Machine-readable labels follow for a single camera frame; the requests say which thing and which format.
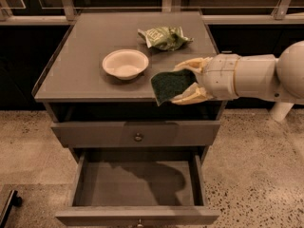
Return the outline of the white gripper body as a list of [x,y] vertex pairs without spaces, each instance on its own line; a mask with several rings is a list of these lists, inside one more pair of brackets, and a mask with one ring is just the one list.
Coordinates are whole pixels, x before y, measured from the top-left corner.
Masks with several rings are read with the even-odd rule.
[[235,70],[240,57],[236,54],[215,56],[196,78],[209,95],[217,100],[233,100],[238,97],[235,90]]

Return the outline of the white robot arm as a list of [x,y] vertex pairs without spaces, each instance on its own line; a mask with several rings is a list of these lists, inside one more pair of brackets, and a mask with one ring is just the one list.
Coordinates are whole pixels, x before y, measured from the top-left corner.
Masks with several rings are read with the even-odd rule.
[[176,71],[182,69],[194,72],[197,81],[172,99],[177,105],[257,98],[274,104],[270,115],[277,122],[294,105],[304,105],[303,41],[287,47],[279,57],[219,54],[175,66]]

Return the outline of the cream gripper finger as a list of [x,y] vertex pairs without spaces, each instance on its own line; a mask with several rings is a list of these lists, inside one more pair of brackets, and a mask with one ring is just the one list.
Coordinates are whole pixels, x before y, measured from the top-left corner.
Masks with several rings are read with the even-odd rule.
[[204,87],[198,83],[191,84],[182,94],[175,96],[170,100],[175,105],[192,105],[211,100],[213,96],[209,94]]
[[199,57],[199,58],[189,59],[175,65],[174,71],[187,69],[194,73],[202,73],[203,69],[209,64],[211,60],[212,57],[205,57],[205,58]]

